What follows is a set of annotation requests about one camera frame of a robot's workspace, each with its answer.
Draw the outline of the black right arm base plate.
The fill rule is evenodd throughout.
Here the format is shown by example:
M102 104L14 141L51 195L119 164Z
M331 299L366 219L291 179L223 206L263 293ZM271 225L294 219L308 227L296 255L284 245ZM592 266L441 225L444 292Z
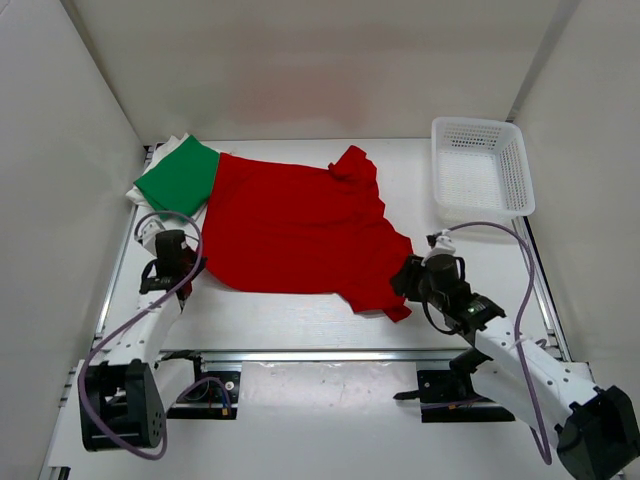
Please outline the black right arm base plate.
M451 360L424 360L416 364L417 387L398 392L396 402L417 400L422 423L513 422L515 416L473 388L471 374L489 357L474 348Z

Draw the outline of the red t shirt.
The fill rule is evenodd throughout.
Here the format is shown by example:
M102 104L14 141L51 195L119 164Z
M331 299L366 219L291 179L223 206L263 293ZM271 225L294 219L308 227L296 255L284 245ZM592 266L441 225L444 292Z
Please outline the red t shirt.
M357 146L325 168L221 154L202 238L208 271L232 289L337 294L393 322L411 313L391 279L412 243L386 218L377 168Z

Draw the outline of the white t shirt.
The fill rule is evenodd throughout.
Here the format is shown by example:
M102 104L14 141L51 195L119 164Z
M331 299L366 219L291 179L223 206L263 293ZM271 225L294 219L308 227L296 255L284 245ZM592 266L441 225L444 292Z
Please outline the white t shirt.
M151 162L134 181L126 198L137 206L185 213L177 188L185 183L194 166L193 148L198 144L197 139L187 133L180 139L171 136L156 148Z

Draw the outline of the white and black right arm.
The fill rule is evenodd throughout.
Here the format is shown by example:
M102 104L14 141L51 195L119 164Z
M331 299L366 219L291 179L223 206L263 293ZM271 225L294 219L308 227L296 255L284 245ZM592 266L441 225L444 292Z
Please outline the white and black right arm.
M442 408L480 397L492 401L543 438L575 479L610 479L639 456L639 426L629 396L603 389L516 331L515 323L465 278L462 258L410 255L391 279L395 293L435 309L468 349L440 379L417 391Z

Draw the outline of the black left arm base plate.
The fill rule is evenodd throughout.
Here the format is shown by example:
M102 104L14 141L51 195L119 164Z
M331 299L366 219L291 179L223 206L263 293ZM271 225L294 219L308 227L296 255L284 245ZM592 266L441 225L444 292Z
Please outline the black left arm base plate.
M169 419L180 420L235 420L241 387L239 363L217 363L206 360L195 351L167 354L163 360L188 360L194 371L196 387L178 399L168 410Z

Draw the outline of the green t shirt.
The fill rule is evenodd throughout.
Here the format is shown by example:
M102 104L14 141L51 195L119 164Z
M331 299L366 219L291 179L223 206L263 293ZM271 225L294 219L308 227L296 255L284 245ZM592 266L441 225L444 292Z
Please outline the green t shirt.
M212 192L219 160L217 151L187 135L134 186L154 210L192 216Z

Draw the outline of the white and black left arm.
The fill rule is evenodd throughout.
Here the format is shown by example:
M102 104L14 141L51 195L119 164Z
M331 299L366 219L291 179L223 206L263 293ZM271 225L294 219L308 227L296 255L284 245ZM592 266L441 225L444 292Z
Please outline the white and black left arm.
M136 321L114 330L81 368L81 435L88 451L132 449L155 459L166 449L166 413L177 396L198 400L210 386L196 355L160 353L206 260L183 230L151 215L134 238L152 255L140 277Z

